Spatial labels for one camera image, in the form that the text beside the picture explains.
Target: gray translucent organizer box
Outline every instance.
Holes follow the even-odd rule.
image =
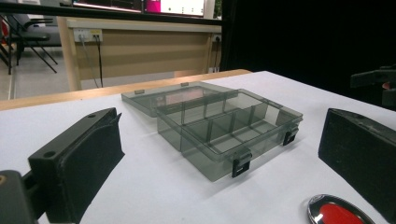
[[[303,114],[246,90],[204,82],[123,93],[157,118],[158,133],[209,180],[248,170],[250,161],[294,140]]]

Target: electrical cable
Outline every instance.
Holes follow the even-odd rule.
[[[218,52],[219,52],[219,43],[220,43],[220,38],[218,36],[216,36],[216,54],[215,54],[215,73],[219,71],[218,67],[217,67],[217,63],[218,63]]]
[[[93,79],[93,81],[95,82],[96,88],[99,88],[98,84],[96,83],[96,78],[95,78],[95,76],[94,76],[94,72],[93,72],[93,68],[92,68],[92,63],[91,63],[91,60],[90,60],[90,56],[88,56],[88,51],[87,51],[87,48],[85,47],[84,38],[83,38],[82,35],[79,35],[78,38],[79,38],[79,41],[82,43],[82,47],[84,47],[85,57],[87,58],[88,64],[90,65],[90,68],[91,68],[92,79]]]
[[[96,45],[98,46],[98,51],[99,51],[99,71],[100,71],[100,82],[103,88],[103,73],[102,73],[102,54],[100,52],[100,40],[97,35],[93,36],[95,38]]]

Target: chair leg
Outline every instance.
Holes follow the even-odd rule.
[[[30,46],[30,48],[35,52],[35,54],[36,54],[41,60],[43,60],[44,63],[46,63],[46,64],[50,67],[50,69],[52,69],[52,71],[53,71],[54,73],[57,73],[56,70],[53,69],[53,67],[52,67],[49,63],[47,63],[47,61],[46,61],[43,57],[41,57],[40,54],[39,54],[37,51],[35,51],[35,49],[34,49],[32,46]]]
[[[0,50],[3,52],[3,54],[0,53],[1,61],[3,61],[3,63],[5,63],[6,66],[8,67],[8,53],[6,49],[3,47],[3,45],[0,45]]]
[[[9,38],[8,38],[8,74],[9,75],[11,75],[11,66],[12,66],[11,38],[12,38],[12,33],[9,34]]]
[[[43,48],[43,46],[40,45],[40,43],[38,43],[38,41],[36,41],[37,45],[40,46],[40,48],[43,49],[43,51],[56,63],[58,64],[55,59],[52,58],[52,56],[50,56],[50,54]]]

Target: black curtain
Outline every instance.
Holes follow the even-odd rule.
[[[390,1],[223,0],[220,70],[270,71],[381,105],[381,84],[351,89],[350,76],[396,63]]]

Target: white tabletop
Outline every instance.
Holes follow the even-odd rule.
[[[253,160],[236,178],[211,182],[174,150],[149,118],[119,94],[0,111],[0,170],[29,170],[27,158],[82,117],[116,107],[124,158],[86,211],[88,223],[309,223],[307,202],[331,194],[386,220],[318,158],[327,110],[359,113],[396,130],[396,113],[268,72],[206,81],[246,89],[304,114],[296,139]],[[46,216],[39,223],[48,223]]]

